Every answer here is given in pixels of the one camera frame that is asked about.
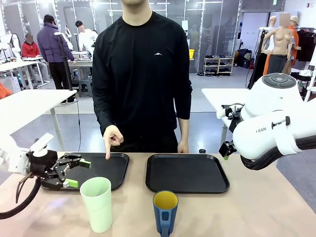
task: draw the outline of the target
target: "neck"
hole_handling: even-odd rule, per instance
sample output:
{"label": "neck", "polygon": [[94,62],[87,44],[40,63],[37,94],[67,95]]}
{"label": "neck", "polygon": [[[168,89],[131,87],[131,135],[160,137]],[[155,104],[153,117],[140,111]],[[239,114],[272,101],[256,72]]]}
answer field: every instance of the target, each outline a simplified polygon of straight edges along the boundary
{"label": "neck", "polygon": [[122,2],[123,20],[132,26],[141,26],[145,24],[152,16],[152,10],[148,1],[144,1],[138,5],[130,6]]}

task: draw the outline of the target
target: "tray rim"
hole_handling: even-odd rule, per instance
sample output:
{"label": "tray rim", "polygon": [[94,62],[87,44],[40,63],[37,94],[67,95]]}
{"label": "tray rim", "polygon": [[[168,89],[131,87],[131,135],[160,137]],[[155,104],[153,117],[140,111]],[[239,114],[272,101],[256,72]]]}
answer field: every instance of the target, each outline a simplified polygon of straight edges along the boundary
{"label": "tray rim", "polygon": [[230,186],[231,186],[231,184],[230,184],[230,182],[229,182],[229,179],[228,179],[228,177],[227,177],[227,175],[226,175],[226,173],[225,173],[225,171],[224,171],[224,169],[223,169],[223,167],[222,167],[222,165],[221,165],[219,159],[216,158],[215,156],[210,155],[210,154],[154,154],[154,155],[150,156],[150,157],[147,159],[146,178],[145,178],[146,187],[147,187],[150,191],[152,191],[152,192],[154,192],[154,193],[157,193],[157,192],[160,192],[160,191],[161,191],[161,190],[154,190],[154,189],[152,189],[152,188],[149,186],[150,178],[149,178],[149,175],[147,175],[147,174],[148,174],[148,173],[150,172],[150,170],[151,170],[150,164],[151,164],[151,162],[152,162],[152,160],[153,160],[154,158],[157,158],[157,157],[163,157],[163,158],[165,158],[166,156],[168,156],[168,158],[179,158],[179,156],[184,156],[184,155],[190,155],[191,157],[182,157],[183,159],[192,158],[192,157],[200,157],[200,158],[204,157],[204,158],[206,158],[206,159],[212,159],[212,160],[214,160],[214,161],[216,162],[216,164],[217,164],[217,167],[219,168],[219,171],[220,171],[222,177],[223,177],[223,180],[224,180],[224,182],[225,182],[225,184],[226,184],[226,188],[225,188],[223,191],[221,191],[221,192],[175,192],[175,191],[171,190],[172,192],[174,192],[174,193],[176,193],[176,194],[222,194],[222,193],[225,193],[225,192],[228,191],[228,189],[229,189]]}
{"label": "tray rim", "polygon": [[[71,153],[69,153],[69,152],[65,152],[65,154],[104,154],[104,159],[105,159],[105,153],[98,153],[98,152],[71,152]],[[122,177],[121,177],[121,180],[120,180],[120,183],[119,183],[119,185],[117,186],[117,187],[115,187],[115,189],[113,189],[112,187],[112,185],[111,185],[111,191],[115,191],[115,190],[117,190],[117,189],[119,189],[122,185],[123,185],[123,183],[124,183],[124,181],[125,181],[125,176],[126,176],[126,173],[127,173],[127,168],[128,168],[128,165],[129,165],[129,160],[130,160],[130,158],[129,158],[129,156],[127,155],[127,154],[125,154],[125,153],[112,153],[111,152],[111,157],[112,157],[112,155],[115,155],[114,157],[121,157],[121,158],[124,158],[124,159],[126,159],[126,164],[125,164],[125,167],[124,167],[124,170],[123,170],[123,175],[122,175]],[[42,185],[42,183],[40,184],[40,186],[43,188],[43,189],[45,189],[45,190],[49,190],[49,191],[54,191],[54,190],[50,190],[49,188],[47,188],[47,187],[44,187],[43,185]],[[78,192],[78,191],[80,191],[80,188],[73,188],[73,189],[67,189],[67,188],[61,188],[59,191],[66,191],[66,192]]]}

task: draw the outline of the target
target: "black tray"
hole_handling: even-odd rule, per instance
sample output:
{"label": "black tray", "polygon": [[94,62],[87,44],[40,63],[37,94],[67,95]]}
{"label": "black tray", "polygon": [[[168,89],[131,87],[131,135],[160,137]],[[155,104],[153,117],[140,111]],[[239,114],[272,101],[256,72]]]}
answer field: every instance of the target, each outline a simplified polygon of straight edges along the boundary
{"label": "black tray", "polygon": [[230,183],[219,160],[206,154],[153,155],[148,158],[146,186],[153,192],[220,194]]}
{"label": "black tray", "polygon": [[123,153],[111,153],[111,158],[105,160],[105,153],[76,153],[91,162],[90,169],[75,167],[68,171],[66,178],[77,180],[78,188],[62,188],[65,191],[79,191],[81,185],[88,179],[94,177],[105,177],[111,182],[111,190],[118,189],[124,182],[128,167],[129,157]]}

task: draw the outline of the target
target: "shoe rack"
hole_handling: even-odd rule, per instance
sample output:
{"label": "shoe rack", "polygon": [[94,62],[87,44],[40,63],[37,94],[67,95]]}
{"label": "shoe rack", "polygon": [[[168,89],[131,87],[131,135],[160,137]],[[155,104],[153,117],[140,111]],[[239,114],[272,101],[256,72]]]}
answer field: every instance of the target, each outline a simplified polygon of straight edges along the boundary
{"label": "shoe rack", "polygon": [[[206,74],[229,74],[232,75],[234,58],[204,58],[203,72]],[[215,63],[216,65],[206,65],[207,63]],[[221,72],[222,68],[230,68],[229,71]]]}

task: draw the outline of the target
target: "orange cloth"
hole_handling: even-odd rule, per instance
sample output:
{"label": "orange cloth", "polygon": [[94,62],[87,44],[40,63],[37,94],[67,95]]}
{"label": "orange cloth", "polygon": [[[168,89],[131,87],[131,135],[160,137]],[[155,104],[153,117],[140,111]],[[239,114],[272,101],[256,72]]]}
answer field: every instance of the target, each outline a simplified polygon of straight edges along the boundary
{"label": "orange cloth", "polygon": [[[288,28],[292,30],[292,35],[294,36],[295,45],[298,46],[299,37],[298,37],[298,33],[297,33],[296,29],[292,25],[290,25]],[[297,55],[297,50],[292,49],[292,56],[294,56],[294,60],[292,61],[292,65],[294,65],[294,63],[295,63],[296,55]]]}
{"label": "orange cloth", "polygon": [[267,59],[266,59],[265,69],[263,70],[263,75],[268,74],[269,60],[270,60],[270,55],[268,54]]}
{"label": "orange cloth", "polygon": [[3,99],[4,97],[7,97],[9,95],[12,95],[12,92],[5,88],[4,85],[2,85],[2,83],[0,82],[0,99]]}

